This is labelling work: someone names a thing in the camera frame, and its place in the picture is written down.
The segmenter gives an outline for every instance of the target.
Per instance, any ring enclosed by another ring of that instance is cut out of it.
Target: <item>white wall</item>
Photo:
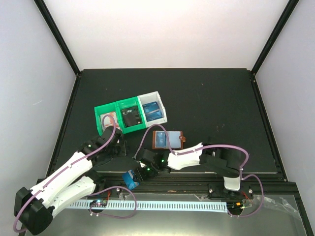
[[[45,0],[79,68],[252,69],[288,0]]]
[[[296,6],[257,74],[288,178],[315,230],[315,0]]]
[[[11,236],[15,193],[45,177],[75,76],[34,1],[5,1],[0,22],[0,235]]]

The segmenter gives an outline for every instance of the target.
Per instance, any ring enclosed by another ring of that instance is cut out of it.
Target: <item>black frame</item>
[[[309,236],[314,235],[310,222],[307,218],[306,215],[306,211],[301,199],[301,196],[299,194],[298,188],[296,186],[295,183],[293,182],[287,182],[287,176],[284,170],[284,166],[279,154],[279,150],[277,148],[277,144],[275,141],[275,137],[273,135],[271,126],[270,126],[270,122],[268,120],[267,117],[267,113],[261,98],[261,94],[258,88],[258,85],[256,83],[256,78],[255,75],[257,74],[259,68],[261,67],[261,65],[263,64],[264,60],[266,59],[268,53],[270,52],[272,46],[274,45],[276,39],[278,38],[279,34],[281,33],[283,27],[285,26],[286,22],[288,21],[291,13],[293,12],[293,10],[295,9],[297,3],[299,0],[289,0],[282,15],[280,16],[276,26],[274,27],[270,37],[268,38],[262,52],[260,53],[254,67],[252,68],[249,77],[250,80],[252,82],[252,89],[255,93],[255,97],[256,97],[256,101],[260,110],[260,114],[264,123],[264,127],[265,127],[265,131],[267,133],[268,136],[268,140],[269,140],[269,144],[273,153],[273,157],[276,163],[276,167],[278,170],[277,174],[261,174],[258,175],[261,178],[261,181],[264,185],[264,192],[265,194],[281,194],[281,195],[294,195],[296,203],[298,205],[298,209],[299,212],[301,214],[301,217],[303,219],[303,225],[305,227],[306,233]],[[71,113],[71,109],[73,106],[73,102],[79,87],[79,83],[80,83],[80,79],[81,79],[81,71],[78,68],[73,56],[71,55],[70,50],[68,49],[57,25],[54,22],[54,19],[52,18],[44,0],[34,0],[34,2],[36,3],[38,9],[40,10],[42,16],[44,17],[48,27],[50,28],[51,32],[53,33],[56,41],[58,42],[61,50],[63,51],[66,59],[68,60],[70,66],[72,67],[73,72],[75,73],[76,77],[76,81],[71,93],[71,97],[68,103],[68,107],[63,119],[63,123],[58,135],[58,139],[54,148],[54,152],[51,158],[51,162],[49,164],[49,168],[48,168],[48,172],[46,176],[49,176],[53,171],[54,171],[54,166],[57,160],[57,157],[59,155],[59,151],[60,151],[60,147],[61,147],[61,143],[63,141],[63,136],[64,136],[64,132],[65,129],[67,127],[67,123],[69,120],[69,116]],[[117,174],[106,174],[106,179],[109,182],[121,182],[122,178],[121,176],[117,175]],[[190,191],[191,193],[208,193],[208,184],[209,182],[222,182],[223,181],[221,179],[218,179],[215,177],[215,175],[200,175],[200,177],[198,177],[197,179],[195,179],[193,181],[194,186],[191,186]],[[163,182],[163,186],[162,188],[159,190],[160,192],[167,192],[168,189],[170,188],[174,188],[174,186],[176,186],[177,191],[187,191],[187,186],[189,185],[189,182],[191,182],[191,178],[189,178],[189,176],[187,176],[187,178],[182,178],[177,176],[176,174],[172,174],[171,178],[164,178],[164,177],[158,177],[155,178],[151,181],[149,181],[146,184],[145,187],[145,192],[156,192],[156,189],[153,189],[153,185],[157,182]],[[260,186],[256,181],[253,180],[249,180],[247,181],[250,185],[251,188],[253,189],[254,192],[259,192],[260,191]]]

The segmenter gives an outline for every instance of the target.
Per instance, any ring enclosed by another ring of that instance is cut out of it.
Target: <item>blue card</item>
[[[166,148],[166,134],[164,131],[156,132],[156,148]]]
[[[143,106],[144,114],[146,116],[147,121],[152,121],[155,119],[160,119],[163,117],[162,111],[158,106],[157,102],[150,102],[144,104]]]

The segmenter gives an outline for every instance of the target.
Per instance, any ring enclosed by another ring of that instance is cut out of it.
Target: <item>clear plastic sheet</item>
[[[277,196],[277,195],[270,196],[270,197],[265,196],[265,201],[263,204],[264,208],[278,210],[278,211],[287,213],[293,216],[294,218],[302,221],[299,211],[296,210],[291,204],[289,204],[285,198]],[[254,199],[253,199],[254,206],[258,206],[260,204],[260,201],[261,201],[261,195],[254,195]]]
[[[207,195],[195,195],[195,194],[154,194],[154,193],[136,193],[135,194],[137,200],[145,200],[145,201],[189,201],[189,202],[197,202],[197,201],[205,201],[210,202],[217,200],[208,199]],[[119,195],[120,200],[133,200],[130,194],[121,193]],[[261,195],[254,195],[254,198],[251,201],[246,201],[244,206],[246,208],[250,208],[251,211],[254,211],[258,208],[261,201]],[[263,206],[264,208],[278,210],[284,213],[287,213],[294,218],[301,220],[300,213],[296,210],[288,201],[277,195],[269,195],[265,196],[265,201]]]

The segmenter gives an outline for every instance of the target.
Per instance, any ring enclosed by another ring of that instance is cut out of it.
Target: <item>black table surface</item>
[[[94,107],[158,91],[166,109],[167,130],[183,131],[184,148],[209,137],[246,149],[250,159],[245,173],[276,173],[263,121],[246,69],[85,69],[72,106],[55,169],[85,141],[98,135]],[[100,172],[125,172],[145,130],[125,134],[127,157],[113,159]],[[149,132],[144,147],[152,147]],[[194,166],[183,173],[204,172]]]

